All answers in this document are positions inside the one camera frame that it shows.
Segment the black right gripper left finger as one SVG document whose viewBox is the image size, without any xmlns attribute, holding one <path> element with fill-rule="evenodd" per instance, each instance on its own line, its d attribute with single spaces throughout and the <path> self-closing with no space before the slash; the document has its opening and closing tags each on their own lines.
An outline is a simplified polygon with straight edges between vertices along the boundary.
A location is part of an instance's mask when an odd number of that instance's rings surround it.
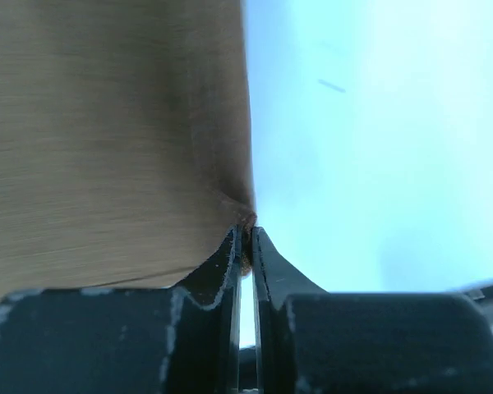
<svg viewBox="0 0 493 394">
<path fill-rule="evenodd" d="M 0 302 L 0 393 L 235 393 L 242 232 L 168 288 L 36 289 Z"/>
</svg>

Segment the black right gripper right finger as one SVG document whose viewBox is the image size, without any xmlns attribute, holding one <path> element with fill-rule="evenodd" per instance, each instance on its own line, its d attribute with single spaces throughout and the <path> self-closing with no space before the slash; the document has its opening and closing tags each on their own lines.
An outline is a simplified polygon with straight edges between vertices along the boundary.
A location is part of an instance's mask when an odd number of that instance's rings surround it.
<svg viewBox="0 0 493 394">
<path fill-rule="evenodd" d="M 252 232 L 262 393 L 493 393 L 493 333 L 465 295 L 330 293 Z"/>
</svg>

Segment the brown cloth napkin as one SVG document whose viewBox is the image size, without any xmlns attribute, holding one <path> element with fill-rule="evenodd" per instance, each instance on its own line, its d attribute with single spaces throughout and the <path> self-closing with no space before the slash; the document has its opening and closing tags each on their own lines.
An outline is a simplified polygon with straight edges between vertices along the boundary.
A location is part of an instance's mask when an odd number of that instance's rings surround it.
<svg viewBox="0 0 493 394">
<path fill-rule="evenodd" d="M 0 1 L 0 299 L 167 286 L 255 220 L 239 1 Z"/>
</svg>

